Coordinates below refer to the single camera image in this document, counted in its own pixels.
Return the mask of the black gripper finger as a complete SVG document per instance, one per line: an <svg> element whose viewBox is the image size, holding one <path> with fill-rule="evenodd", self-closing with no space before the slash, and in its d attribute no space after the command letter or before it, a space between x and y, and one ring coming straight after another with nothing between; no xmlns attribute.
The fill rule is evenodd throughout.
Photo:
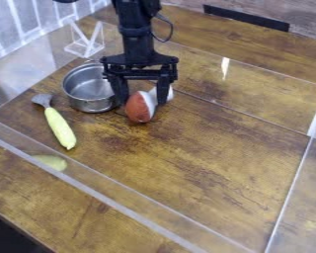
<svg viewBox="0 0 316 253"><path fill-rule="evenodd" d="M111 76L109 83L118 103L125 105L129 98L127 80L119 76Z"/></svg>
<svg viewBox="0 0 316 253"><path fill-rule="evenodd" d="M163 105L166 103L166 96L169 90L169 78L166 76L161 76L157 80L157 103Z"/></svg>

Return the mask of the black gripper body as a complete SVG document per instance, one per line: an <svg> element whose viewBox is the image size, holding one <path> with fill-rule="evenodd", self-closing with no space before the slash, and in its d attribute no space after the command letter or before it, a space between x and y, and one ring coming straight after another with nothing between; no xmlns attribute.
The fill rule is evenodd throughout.
<svg viewBox="0 0 316 253"><path fill-rule="evenodd" d="M122 37L123 52L99 59L107 80L159 80L162 78L171 83L177 79L178 58L154 50L151 27L126 29L119 26L118 32Z"/></svg>

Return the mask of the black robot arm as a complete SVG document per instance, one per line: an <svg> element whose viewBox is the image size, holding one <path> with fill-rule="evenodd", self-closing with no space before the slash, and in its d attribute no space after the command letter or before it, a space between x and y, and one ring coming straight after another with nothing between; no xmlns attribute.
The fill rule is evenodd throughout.
<svg viewBox="0 0 316 253"><path fill-rule="evenodd" d="M170 25L158 14L159 0L111 0L118 15L118 32L122 36L123 53L103 56L103 77L117 101L125 105L129 99L129 80L154 80L157 82L157 103L166 102L170 83L177 79L178 58L154 50L157 39L151 30L151 18L157 17Z"/></svg>

